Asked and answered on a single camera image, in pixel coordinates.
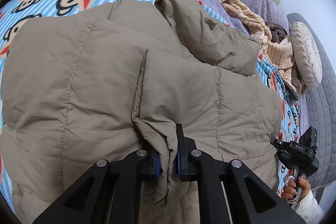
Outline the person right hand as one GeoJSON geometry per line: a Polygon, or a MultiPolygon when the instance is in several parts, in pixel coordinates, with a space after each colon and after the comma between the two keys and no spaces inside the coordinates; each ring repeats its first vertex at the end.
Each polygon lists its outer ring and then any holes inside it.
{"type": "Polygon", "coordinates": [[[290,178],[286,185],[283,187],[283,192],[281,194],[282,200],[291,200],[298,196],[297,190],[302,189],[299,201],[304,199],[309,193],[311,193],[311,185],[309,180],[305,177],[298,177],[298,186],[293,178],[290,178]]]}

